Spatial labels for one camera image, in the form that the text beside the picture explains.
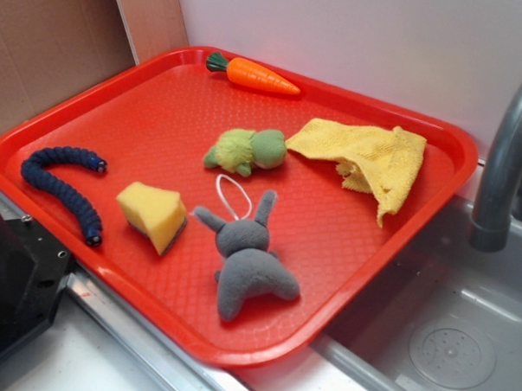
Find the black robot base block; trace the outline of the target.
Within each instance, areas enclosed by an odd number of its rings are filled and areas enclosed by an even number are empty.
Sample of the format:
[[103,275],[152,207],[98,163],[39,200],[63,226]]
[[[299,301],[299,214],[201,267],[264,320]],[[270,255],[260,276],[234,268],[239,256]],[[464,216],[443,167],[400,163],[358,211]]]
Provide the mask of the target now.
[[71,265],[41,223],[0,215],[0,362],[54,323]]

